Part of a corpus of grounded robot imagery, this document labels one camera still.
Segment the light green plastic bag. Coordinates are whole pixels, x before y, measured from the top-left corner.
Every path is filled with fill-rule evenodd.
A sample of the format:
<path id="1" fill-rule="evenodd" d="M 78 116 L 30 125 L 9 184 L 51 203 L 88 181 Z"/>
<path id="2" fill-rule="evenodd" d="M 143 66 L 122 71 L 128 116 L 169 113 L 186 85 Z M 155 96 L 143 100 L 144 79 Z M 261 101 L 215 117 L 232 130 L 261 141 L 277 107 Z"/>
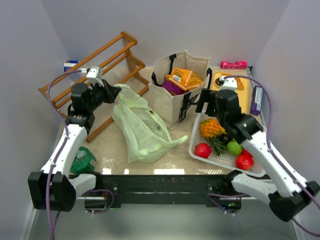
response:
<path id="1" fill-rule="evenodd" d="M 186 135 L 172 139 L 166 124 L 147 100 L 126 84 L 117 83 L 115 87 L 120 92 L 112 118 L 125 137 L 128 163 L 153 163 L 188 139 Z"/>

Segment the beige canvas tote bag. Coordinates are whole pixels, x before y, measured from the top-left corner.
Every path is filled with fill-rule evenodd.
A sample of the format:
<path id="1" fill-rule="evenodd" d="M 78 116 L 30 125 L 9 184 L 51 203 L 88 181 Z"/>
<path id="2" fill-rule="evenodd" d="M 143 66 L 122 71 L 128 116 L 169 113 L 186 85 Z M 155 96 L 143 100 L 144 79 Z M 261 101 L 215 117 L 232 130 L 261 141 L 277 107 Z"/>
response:
<path id="1" fill-rule="evenodd" d="M 165 83 L 166 76 L 180 68 L 195 72 L 203 83 L 192 90 L 169 90 L 169 83 Z M 211 82 L 212 70 L 209 57 L 193 56 L 188 51 L 182 51 L 159 58 L 155 62 L 148 85 L 150 91 L 149 106 L 164 121 L 166 126 L 173 129 L 186 118 L 191 102 L 195 102 L 203 88 Z"/>

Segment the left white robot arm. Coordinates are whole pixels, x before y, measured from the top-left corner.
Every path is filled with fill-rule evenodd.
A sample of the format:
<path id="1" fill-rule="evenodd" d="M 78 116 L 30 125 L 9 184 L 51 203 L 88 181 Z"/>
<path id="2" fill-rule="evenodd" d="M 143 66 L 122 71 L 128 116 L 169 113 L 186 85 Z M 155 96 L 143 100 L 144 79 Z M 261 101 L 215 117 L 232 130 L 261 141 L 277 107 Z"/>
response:
<path id="1" fill-rule="evenodd" d="M 31 172 L 27 180 L 35 209 L 69 212 L 78 197 L 96 187 L 95 173 L 82 173 L 72 179 L 69 174 L 95 121 L 94 111 L 103 103 L 113 104 L 120 91 L 104 79 L 93 87 L 83 82 L 71 87 L 63 134 L 47 163 L 39 172 Z"/>

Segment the purple snack packet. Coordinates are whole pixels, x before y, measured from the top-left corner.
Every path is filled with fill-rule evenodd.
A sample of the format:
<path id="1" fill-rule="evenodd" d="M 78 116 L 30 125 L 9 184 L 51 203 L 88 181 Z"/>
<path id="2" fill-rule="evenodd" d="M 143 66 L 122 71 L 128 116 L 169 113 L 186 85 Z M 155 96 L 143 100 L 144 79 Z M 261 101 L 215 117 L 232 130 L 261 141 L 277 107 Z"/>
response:
<path id="1" fill-rule="evenodd" d="M 174 83 L 165 80 L 164 83 L 161 85 L 162 88 L 167 90 L 171 95 L 183 95 L 186 91 L 180 88 L 179 86 L 175 85 Z"/>

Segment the orange snack packet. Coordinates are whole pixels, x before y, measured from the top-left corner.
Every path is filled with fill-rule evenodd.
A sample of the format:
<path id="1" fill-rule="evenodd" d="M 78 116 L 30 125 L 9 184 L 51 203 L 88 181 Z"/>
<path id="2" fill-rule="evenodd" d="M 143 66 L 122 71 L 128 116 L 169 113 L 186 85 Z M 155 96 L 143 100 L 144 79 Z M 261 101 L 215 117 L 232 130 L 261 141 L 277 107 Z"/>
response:
<path id="1" fill-rule="evenodd" d="M 164 77 L 184 91 L 196 89 L 204 82 L 194 71 L 179 67 L 175 67 L 171 74 L 167 74 Z"/>

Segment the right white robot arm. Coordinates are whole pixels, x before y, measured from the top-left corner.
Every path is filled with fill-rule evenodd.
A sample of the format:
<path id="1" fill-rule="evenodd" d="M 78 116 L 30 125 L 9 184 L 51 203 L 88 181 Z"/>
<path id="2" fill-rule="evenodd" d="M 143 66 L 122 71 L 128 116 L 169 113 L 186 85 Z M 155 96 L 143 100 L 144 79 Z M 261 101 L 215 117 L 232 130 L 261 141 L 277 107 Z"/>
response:
<path id="1" fill-rule="evenodd" d="M 295 171 L 268 139 L 263 126 L 251 115 L 242 113 L 237 93 L 230 89 L 203 88 L 196 112 L 215 117 L 227 135 L 241 144 L 265 170 L 274 186 L 257 182 L 244 173 L 231 179 L 236 192 L 254 197 L 269 205 L 282 221 L 292 220 L 307 207 L 320 191 L 316 181 L 308 181 Z"/>

